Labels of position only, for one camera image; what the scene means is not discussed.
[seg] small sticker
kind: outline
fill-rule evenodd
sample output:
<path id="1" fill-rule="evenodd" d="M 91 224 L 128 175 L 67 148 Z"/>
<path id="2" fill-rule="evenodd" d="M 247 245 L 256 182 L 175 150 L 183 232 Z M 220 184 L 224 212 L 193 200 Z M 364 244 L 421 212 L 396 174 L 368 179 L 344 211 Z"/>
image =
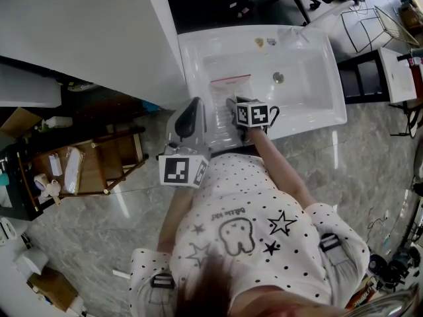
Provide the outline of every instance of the small sticker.
<path id="1" fill-rule="evenodd" d="M 275 39 L 267 39 L 267 43 L 270 44 L 271 46 L 275 46 L 276 45 L 276 40 Z"/>
<path id="2" fill-rule="evenodd" d="M 263 41 L 262 38 L 255 38 L 254 41 L 256 42 L 258 47 L 260 47 L 260 48 L 263 47 L 264 41 Z"/>

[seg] cardboard box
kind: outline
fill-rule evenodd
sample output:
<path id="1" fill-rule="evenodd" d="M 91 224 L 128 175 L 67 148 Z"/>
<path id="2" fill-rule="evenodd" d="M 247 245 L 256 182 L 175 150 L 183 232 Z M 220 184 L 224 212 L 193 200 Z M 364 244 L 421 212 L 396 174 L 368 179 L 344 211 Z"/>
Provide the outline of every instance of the cardboard box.
<path id="1" fill-rule="evenodd" d="M 46 296 L 53 305 L 66 312 L 77 291 L 72 287 L 66 277 L 56 270 L 45 267 L 41 275 L 33 273 L 28 282 L 38 288 L 38 292 Z"/>
<path id="2" fill-rule="evenodd" d="M 48 158 L 50 160 L 50 166 L 52 167 L 52 174 L 54 176 L 61 176 L 63 174 L 63 171 L 61 170 L 59 155 L 56 153 L 53 155 L 49 155 Z"/>
<path id="3" fill-rule="evenodd" d="M 42 118 L 40 116 L 35 115 L 24 108 L 17 108 L 0 127 L 0 131 L 16 139 L 41 120 Z"/>
<path id="4" fill-rule="evenodd" d="M 410 3 L 399 8 L 399 16 L 407 30 L 423 26 L 421 10 L 414 8 Z"/>

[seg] hair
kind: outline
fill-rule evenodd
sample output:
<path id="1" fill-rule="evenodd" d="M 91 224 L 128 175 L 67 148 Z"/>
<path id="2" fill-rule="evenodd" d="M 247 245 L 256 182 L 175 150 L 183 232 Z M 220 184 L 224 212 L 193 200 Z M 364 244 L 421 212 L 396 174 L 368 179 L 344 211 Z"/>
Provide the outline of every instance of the hair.
<path id="1" fill-rule="evenodd" d="M 174 317 L 226 317 L 231 304 L 232 277 L 223 260 L 207 259 L 195 283 L 187 278 L 179 287 Z"/>

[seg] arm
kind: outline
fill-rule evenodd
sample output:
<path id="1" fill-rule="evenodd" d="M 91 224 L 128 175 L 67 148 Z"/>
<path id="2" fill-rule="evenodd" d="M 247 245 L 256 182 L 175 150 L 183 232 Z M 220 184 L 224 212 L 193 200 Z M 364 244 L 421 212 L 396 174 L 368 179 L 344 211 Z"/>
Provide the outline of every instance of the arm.
<path id="1" fill-rule="evenodd" d="M 260 128 L 250 128 L 249 134 L 278 189 L 295 198 L 303 209 L 316 203 L 304 181 L 269 140 L 267 134 Z"/>
<path id="2" fill-rule="evenodd" d="M 175 190 L 171 206 L 161 227 L 157 251 L 172 254 L 176 231 L 184 216 L 191 210 L 194 189 L 178 188 Z"/>

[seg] white polka dot shirt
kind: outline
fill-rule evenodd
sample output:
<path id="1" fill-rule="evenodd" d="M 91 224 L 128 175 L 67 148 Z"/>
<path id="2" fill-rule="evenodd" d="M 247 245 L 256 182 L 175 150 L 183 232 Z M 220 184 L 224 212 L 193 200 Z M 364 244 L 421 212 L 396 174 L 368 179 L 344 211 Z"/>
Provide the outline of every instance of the white polka dot shirt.
<path id="1" fill-rule="evenodd" d="M 332 287 L 321 256 L 321 235 L 333 232 L 354 255 L 357 283 L 368 265 L 365 242 L 323 203 L 306 210 L 278 190 L 259 157 L 225 154 L 210 161 L 193 208 L 180 222 L 173 254 L 133 252 L 130 303 L 156 274 L 171 271 L 178 285 L 199 274 L 211 255 L 228 259 L 232 299 L 253 287 L 273 285 L 331 304 Z"/>

